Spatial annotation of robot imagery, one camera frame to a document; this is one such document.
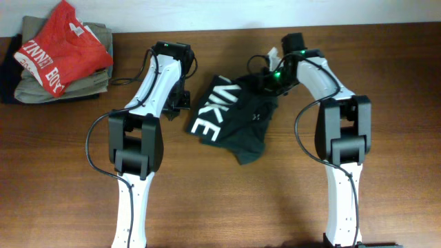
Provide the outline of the dark green Nike t-shirt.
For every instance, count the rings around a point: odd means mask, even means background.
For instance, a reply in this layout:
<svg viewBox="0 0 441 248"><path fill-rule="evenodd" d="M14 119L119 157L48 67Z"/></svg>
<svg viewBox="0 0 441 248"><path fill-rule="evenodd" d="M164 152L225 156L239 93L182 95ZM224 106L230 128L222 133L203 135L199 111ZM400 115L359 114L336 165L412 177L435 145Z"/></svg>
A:
<svg viewBox="0 0 441 248"><path fill-rule="evenodd" d="M251 76L228 79L215 75L199 98L186 127L204 145L230 151L240 165L257 161L278 98L258 92Z"/></svg>

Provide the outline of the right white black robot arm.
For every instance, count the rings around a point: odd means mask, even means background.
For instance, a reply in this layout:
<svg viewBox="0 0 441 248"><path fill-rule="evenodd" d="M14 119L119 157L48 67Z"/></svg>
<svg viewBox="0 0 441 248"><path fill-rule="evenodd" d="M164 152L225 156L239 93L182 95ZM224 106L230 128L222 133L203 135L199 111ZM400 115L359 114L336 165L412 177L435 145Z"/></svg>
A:
<svg viewBox="0 0 441 248"><path fill-rule="evenodd" d="M347 89L320 50L301 48L279 56L277 48L272 48L264 59L267 92L286 94L302 84L314 100L301 113L319 107L314 135L316 152L306 154L326 169L329 213L325 244L360 247L358 188L363 163L371 149L371 101Z"/></svg>

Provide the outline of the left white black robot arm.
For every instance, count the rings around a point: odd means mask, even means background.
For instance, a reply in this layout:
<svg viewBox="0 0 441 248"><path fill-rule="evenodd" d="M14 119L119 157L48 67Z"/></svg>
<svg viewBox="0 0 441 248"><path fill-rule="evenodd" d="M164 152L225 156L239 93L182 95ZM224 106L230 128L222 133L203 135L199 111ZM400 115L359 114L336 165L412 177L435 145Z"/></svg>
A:
<svg viewBox="0 0 441 248"><path fill-rule="evenodd" d="M173 120L190 108L185 81L197 69L191 46L159 41L151 51L149 70L134 98L124 112L108 119L109 157L119 184L113 247L146 247L148 195L164 151L160 117Z"/></svg>

